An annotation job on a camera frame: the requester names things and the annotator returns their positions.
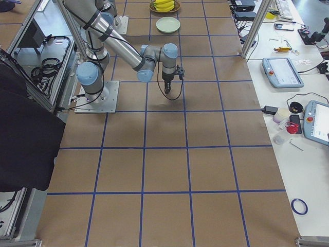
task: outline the banana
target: banana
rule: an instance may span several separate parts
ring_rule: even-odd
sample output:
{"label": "banana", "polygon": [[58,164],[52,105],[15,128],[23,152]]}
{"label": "banana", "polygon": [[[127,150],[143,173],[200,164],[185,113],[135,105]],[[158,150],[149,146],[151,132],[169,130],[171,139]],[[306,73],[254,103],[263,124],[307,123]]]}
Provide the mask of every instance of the banana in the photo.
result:
{"label": "banana", "polygon": [[165,4],[165,3],[169,3],[172,0],[155,0],[154,4],[158,5],[158,4]]}
{"label": "banana", "polygon": [[156,7],[156,10],[159,12],[169,12],[170,10],[173,10],[174,8],[175,8],[175,5],[172,4],[171,6],[165,7],[165,8]]}
{"label": "banana", "polygon": [[156,8],[167,8],[174,4],[174,0],[171,0],[170,2],[163,3],[163,4],[155,4]]}

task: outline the gray floor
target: gray floor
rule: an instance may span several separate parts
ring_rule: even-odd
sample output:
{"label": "gray floor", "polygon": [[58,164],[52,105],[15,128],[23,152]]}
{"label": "gray floor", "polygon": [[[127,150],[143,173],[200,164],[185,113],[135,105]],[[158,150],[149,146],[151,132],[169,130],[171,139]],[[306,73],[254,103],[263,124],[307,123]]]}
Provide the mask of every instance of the gray floor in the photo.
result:
{"label": "gray floor", "polygon": [[324,27],[324,18],[329,17],[329,4],[319,0],[292,0],[305,25],[311,33],[320,32]]}

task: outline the blue tape ring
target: blue tape ring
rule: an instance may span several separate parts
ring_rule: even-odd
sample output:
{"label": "blue tape ring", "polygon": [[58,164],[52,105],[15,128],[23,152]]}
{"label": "blue tape ring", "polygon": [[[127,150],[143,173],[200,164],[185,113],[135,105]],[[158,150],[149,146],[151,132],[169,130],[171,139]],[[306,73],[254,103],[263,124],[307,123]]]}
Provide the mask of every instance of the blue tape ring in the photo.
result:
{"label": "blue tape ring", "polygon": [[[297,202],[297,201],[298,201],[298,202],[301,202],[301,203],[305,206],[305,211],[304,211],[304,212],[298,212],[298,211],[295,209],[294,204],[295,204],[295,202]],[[293,199],[293,200],[291,201],[291,208],[292,208],[292,210],[294,211],[294,213],[296,213],[296,214],[298,214],[298,215],[306,215],[307,212],[308,212],[308,207],[307,207],[306,202],[304,202],[302,199],[299,199],[299,198]]]}

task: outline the keyboard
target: keyboard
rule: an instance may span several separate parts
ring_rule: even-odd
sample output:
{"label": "keyboard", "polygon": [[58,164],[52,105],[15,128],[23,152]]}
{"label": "keyboard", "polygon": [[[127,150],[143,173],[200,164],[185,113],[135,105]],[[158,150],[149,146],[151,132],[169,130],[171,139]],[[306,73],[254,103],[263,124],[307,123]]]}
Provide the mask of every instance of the keyboard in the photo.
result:
{"label": "keyboard", "polygon": [[277,4],[278,11],[280,13],[280,18],[293,20],[294,17],[290,12],[289,3],[287,0],[275,0]]}

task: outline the white table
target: white table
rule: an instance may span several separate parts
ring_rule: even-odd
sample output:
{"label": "white table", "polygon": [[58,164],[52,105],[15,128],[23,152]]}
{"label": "white table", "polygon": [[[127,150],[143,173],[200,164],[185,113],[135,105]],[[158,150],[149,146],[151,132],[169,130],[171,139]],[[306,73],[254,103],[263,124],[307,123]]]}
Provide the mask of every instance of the white table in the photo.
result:
{"label": "white table", "polygon": [[[296,17],[294,21],[302,23],[292,3],[290,3],[290,11]],[[265,105],[287,107],[286,100],[297,93],[315,92],[329,97],[329,81],[316,69],[301,74],[305,86],[299,89],[276,89],[271,86],[264,74],[261,60],[265,57],[289,57],[298,71],[309,69],[322,61],[315,46],[303,44],[297,33],[300,25],[294,25],[296,28],[293,32],[276,31],[273,24],[268,23],[264,23],[259,30],[260,41],[248,62],[248,67],[261,107]],[[279,39],[279,41],[269,40],[270,38]],[[288,54],[273,52],[274,47],[286,46],[283,42],[285,39],[289,41],[293,49],[299,50],[300,55],[296,56],[292,52]],[[310,65],[298,64],[302,60],[309,60]],[[312,99],[326,103],[324,99],[315,95],[297,96],[291,101],[297,101],[306,106]],[[276,124],[270,115],[264,115],[264,119],[272,139],[278,133]],[[306,215],[294,214],[298,230],[301,236],[329,236],[329,147],[306,139],[303,135],[295,135],[293,143],[304,151],[302,152],[289,142],[283,145],[272,142],[289,200],[300,198],[308,205]]]}

